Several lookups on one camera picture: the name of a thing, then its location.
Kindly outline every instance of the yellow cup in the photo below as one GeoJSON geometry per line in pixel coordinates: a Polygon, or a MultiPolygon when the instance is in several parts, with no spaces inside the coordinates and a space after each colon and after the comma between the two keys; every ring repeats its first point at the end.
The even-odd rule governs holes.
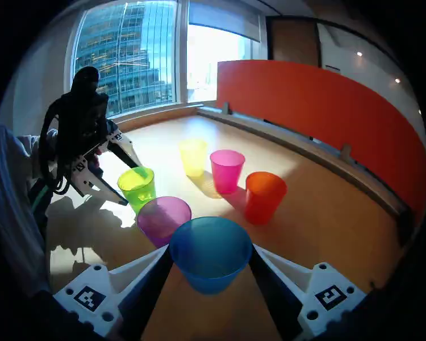
{"type": "Polygon", "coordinates": [[[187,176],[199,177],[205,171],[207,143],[200,139],[187,139],[178,145],[187,176]]]}

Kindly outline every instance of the red partition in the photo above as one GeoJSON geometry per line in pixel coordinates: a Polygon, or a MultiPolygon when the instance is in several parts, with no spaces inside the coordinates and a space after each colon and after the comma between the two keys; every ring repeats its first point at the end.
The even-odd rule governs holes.
{"type": "Polygon", "coordinates": [[[373,90],[339,74],[284,61],[218,64],[218,100],[337,149],[363,164],[420,218],[426,204],[426,151],[405,117],[373,90]]]}

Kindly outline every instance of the building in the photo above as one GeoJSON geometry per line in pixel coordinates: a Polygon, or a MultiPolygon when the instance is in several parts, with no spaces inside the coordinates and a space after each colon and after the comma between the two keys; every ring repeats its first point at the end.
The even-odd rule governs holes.
{"type": "Polygon", "coordinates": [[[128,3],[91,9],[80,30],[73,75],[100,71],[107,116],[164,103],[172,97],[174,2],[128,3]]]}

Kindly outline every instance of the black cable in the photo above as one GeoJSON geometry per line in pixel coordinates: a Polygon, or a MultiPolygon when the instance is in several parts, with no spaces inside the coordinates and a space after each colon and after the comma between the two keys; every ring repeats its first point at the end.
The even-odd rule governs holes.
{"type": "Polygon", "coordinates": [[[57,161],[57,176],[54,178],[49,171],[49,159],[50,155],[55,155],[53,151],[51,151],[51,147],[47,141],[47,132],[49,131],[49,126],[53,119],[58,115],[58,104],[59,101],[55,101],[50,105],[46,116],[44,117],[43,128],[41,129],[40,141],[39,141],[39,164],[41,169],[41,175],[43,176],[43,180],[46,183],[46,186],[49,187],[51,191],[55,194],[63,195],[65,194],[69,186],[71,185],[71,167],[68,167],[66,170],[66,162],[60,157],[57,161]],[[66,184],[63,189],[63,177],[66,178],[66,184]]]}

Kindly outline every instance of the pink cup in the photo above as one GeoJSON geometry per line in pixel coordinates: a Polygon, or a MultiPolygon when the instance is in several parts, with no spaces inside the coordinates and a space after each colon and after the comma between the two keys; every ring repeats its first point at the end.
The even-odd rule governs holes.
{"type": "Polygon", "coordinates": [[[212,153],[210,160],[216,191],[219,194],[235,192],[241,169],[245,163],[243,154],[224,149],[212,153]]]}
{"type": "Polygon", "coordinates": [[[137,226],[156,248],[169,244],[177,228],[191,220],[191,208],[176,197],[159,197],[146,203],[137,216],[137,226]]]}

